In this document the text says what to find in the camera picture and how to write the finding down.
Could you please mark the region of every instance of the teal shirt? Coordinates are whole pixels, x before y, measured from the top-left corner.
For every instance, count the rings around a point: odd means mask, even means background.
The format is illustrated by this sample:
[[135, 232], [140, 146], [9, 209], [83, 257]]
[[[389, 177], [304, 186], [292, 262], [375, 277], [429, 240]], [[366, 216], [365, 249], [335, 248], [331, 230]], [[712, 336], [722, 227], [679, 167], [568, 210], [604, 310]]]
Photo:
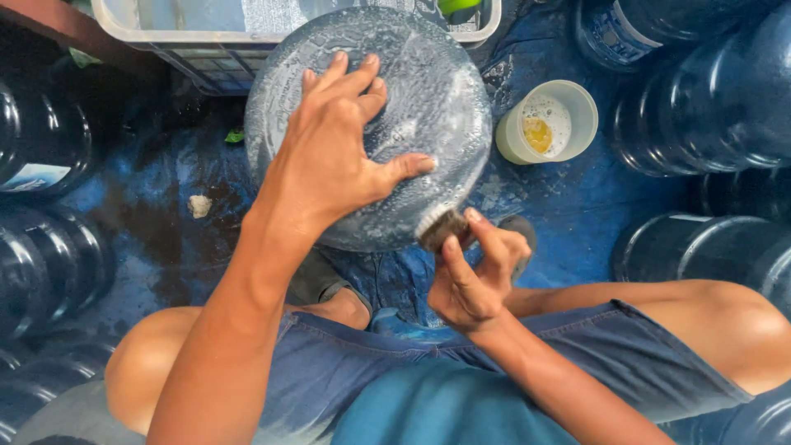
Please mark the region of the teal shirt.
[[505, 375], [426, 359], [371, 382], [332, 445], [579, 445]]

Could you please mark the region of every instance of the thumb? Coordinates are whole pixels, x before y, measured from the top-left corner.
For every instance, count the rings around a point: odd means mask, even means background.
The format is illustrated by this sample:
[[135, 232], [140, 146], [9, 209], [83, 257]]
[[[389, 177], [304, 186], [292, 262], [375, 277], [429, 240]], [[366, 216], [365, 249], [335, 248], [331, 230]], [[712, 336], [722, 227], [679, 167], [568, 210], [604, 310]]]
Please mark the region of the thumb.
[[434, 166], [434, 160], [428, 154], [401, 154], [387, 164], [379, 165], [377, 176], [388, 190], [392, 190], [400, 181], [428, 173], [434, 169]]
[[459, 238], [456, 235], [449, 236], [442, 245], [442, 259], [445, 261], [453, 283], [463, 295], [469, 295], [469, 292], [482, 285], [467, 260], [464, 259]]

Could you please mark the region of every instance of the hand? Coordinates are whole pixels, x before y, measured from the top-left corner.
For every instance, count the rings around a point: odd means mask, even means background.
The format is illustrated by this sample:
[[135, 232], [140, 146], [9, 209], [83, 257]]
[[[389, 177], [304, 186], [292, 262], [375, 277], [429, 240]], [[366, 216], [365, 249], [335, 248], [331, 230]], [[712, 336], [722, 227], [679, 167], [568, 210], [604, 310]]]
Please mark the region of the hand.
[[455, 236], [448, 237], [436, 256], [429, 307], [455, 330], [468, 335], [481, 332], [506, 311], [503, 300], [511, 292], [511, 274], [517, 262], [531, 254], [521, 234], [498, 229], [473, 208], [464, 212], [485, 257], [473, 271]]
[[341, 51], [322, 76], [304, 72], [302, 102], [253, 205], [262, 219], [318, 238], [344, 215], [386, 198], [400, 181], [434, 168], [426, 154], [402, 154], [383, 165], [368, 159], [363, 127], [384, 106], [387, 88], [377, 77], [376, 55], [350, 74], [348, 64]]

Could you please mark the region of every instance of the blue shorts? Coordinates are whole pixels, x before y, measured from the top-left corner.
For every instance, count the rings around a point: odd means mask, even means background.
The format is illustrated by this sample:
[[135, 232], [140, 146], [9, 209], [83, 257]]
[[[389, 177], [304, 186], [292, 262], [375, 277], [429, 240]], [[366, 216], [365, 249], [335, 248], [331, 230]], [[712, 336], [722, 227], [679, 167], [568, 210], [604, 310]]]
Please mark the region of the blue shorts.
[[[753, 398], [624, 302], [612, 300], [521, 321], [657, 423], [730, 408]], [[253, 443], [328, 443], [339, 414], [368, 383], [395, 367], [432, 357], [502, 372], [462, 336], [443, 344], [423, 344], [359, 331], [303, 312], [286, 312]]]

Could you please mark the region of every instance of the plastic crate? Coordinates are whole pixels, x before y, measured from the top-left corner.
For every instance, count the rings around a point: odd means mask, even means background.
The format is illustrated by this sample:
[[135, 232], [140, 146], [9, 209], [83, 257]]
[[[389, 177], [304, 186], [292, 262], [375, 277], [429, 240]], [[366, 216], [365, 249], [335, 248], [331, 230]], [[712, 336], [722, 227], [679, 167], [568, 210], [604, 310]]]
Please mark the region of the plastic crate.
[[[305, 4], [321, 0], [268, 0], [292, 14], [290, 22], [272, 26], [276, 32], [244, 31], [243, 2], [251, 1], [257, 0], [93, 0], [93, 13], [108, 34], [134, 48], [154, 51], [204, 93], [242, 96], [269, 53], [300, 22], [315, 15], [315, 10], [305, 14]], [[393, 1], [401, 9], [441, 19], [430, 0], [332, 1], [321, 13], [360, 2], [391, 6]], [[469, 21], [450, 25], [448, 32], [466, 48], [475, 48], [494, 33], [500, 17], [501, 0], [483, 0]]]

